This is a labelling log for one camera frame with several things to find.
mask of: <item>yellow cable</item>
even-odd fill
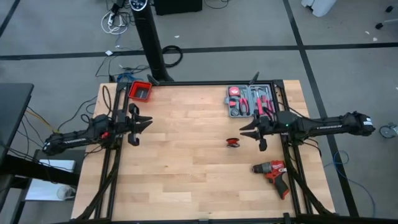
[[[53,127],[51,127],[50,124],[48,124],[48,122],[46,122],[45,120],[43,120],[41,117],[37,116],[36,114],[30,112],[29,110],[26,110],[27,113],[29,113],[30,115],[34,116],[35,118],[39,119],[41,122],[43,122],[47,127],[49,127],[51,129],[51,131],[58,133],[57,130],[55,130]]]

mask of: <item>black desk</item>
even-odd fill
[[[9,189],[26,189],[30,178],[77,186],[79,174],[7,154],[33,90],[29,83],[0,83],[0,210]]]
[[[2,83],[0,84],[0,141],[10,146],[19,123],[25,113],[33,84]],[[8,149],[0,146],[0,163]]]

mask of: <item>caster wheel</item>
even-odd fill
[[[387,138],[387,139],[395,137],[394,131],[391,130],[390,126],[388,126],[388,125],[381,126],[379,129],[379,132],[380,132],[381,136],[383,136],[384,138]]]
[[[376,29],[381,29],[382,27],[383,27],[383,24],[382,24],[382,23],[378,23],[378,24],[375,26]]]
[[[393,8],[394,8],[393,6],[387,7],[386,12],[391,12],[393,10]]]

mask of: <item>gray tool case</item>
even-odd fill
[[[272,116],[275,113],[270,85],[230,85],[227,87],[226,94],[224,102],[227,104],[228,114],[232,118],[250,117],[254,114],[254,110],[259,110],[261,116]],[[241,100],[243,98],[247,100],[248,109],[245,108],[245,103]],[[260,109],[257,98],[261,100]]]

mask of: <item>drill chuck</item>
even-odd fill
[[[272,167],[270,162],[254,165],[251,169],[255,174],[266,174],[271,172]]]

